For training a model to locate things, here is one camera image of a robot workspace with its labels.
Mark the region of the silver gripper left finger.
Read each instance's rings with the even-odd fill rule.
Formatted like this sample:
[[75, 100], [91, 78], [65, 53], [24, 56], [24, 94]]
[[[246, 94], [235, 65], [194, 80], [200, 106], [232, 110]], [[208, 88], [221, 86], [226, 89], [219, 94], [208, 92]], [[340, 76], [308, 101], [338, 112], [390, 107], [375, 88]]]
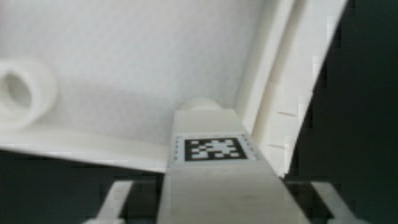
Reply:
[[121, 212], [132, 188], [134, 181], [114, 182], [98, 215], [82, 224], [127, 224], [127, 221], [121, 218]]

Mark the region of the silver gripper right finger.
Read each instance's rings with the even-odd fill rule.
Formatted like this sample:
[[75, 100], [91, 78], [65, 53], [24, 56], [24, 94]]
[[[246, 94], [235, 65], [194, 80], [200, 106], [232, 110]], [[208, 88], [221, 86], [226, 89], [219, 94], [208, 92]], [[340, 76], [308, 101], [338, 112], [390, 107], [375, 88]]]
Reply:
[[333, 184], [327, 182], [313, 182], [311, 185], [333, 213], [333, 218], [329, 219], [327, 224], [363, 224], [361, 219], [356, 217], [354, 212], [349, 209], [349, 205]]

